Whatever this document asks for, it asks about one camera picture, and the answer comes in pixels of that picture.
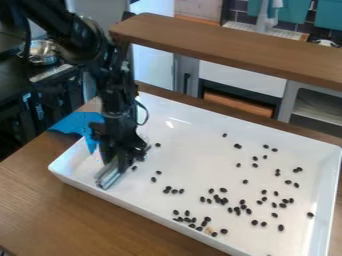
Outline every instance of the dark bean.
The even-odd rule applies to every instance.
[[[280,232],[284,231],[284,229],[285,229],[284,225],[279,225],[279,226],[278,226],[278,230],[279,230]]]
[[[313,217],[315,217],[315,215],[312,212],[308,212],[306,214],[310,219],[312,219]]]
[[[228,230],[225,229],[225,228],[221,229],[220,232],[221,232],[221,234],[223,234],[223,235],[227,235],[227,234],[228,234]]]

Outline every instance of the black bean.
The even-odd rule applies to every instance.
[[[315,215],[312,212],[308,212],[306,214],[310,219],[312,219],[313,217],[315,217]]]
[[[225,229],[225,228],[221,229],[220,232],[221,232],[221,234],[223,234],[223,235],[227,235],[227,234],[228,234],[228,230]]]
[[[279,225],[279,226],[278,226],[278,230],[279,230],[280,232],[284,231],[284,229],[285,229],[284,225]]]
[[[241,146],[240,144],[235,144],[235,145],[234,145],[234,148],[241,149],[242,146]]]

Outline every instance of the wooden countertop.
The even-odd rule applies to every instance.
[[[342,91],[341,49],[154,14],[140,14],[113,25],[110,35],[151,48]]]
[[[342,146],[342,139],[140,84],[140,90]],[[96,111],[92,101],[81,110]],[[47,166],[75,138],[45,132],[0,163],[0,246],[24,256],[225,255],[189,237],[63,184]],[[330,256],[342,255],[342,190]]]

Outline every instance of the metal pot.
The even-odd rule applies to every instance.
[[[20,47],[19,58],[23,58],[25,45]],[[29,61],[36,66],[48,66],[56,64],[58,56],[56,54],[56,45],[48,40],[33,40],[31,42]]]

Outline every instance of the wooden board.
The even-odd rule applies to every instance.
[[[154,14],[110,29],[113,38],[342,91],[342,51]]]

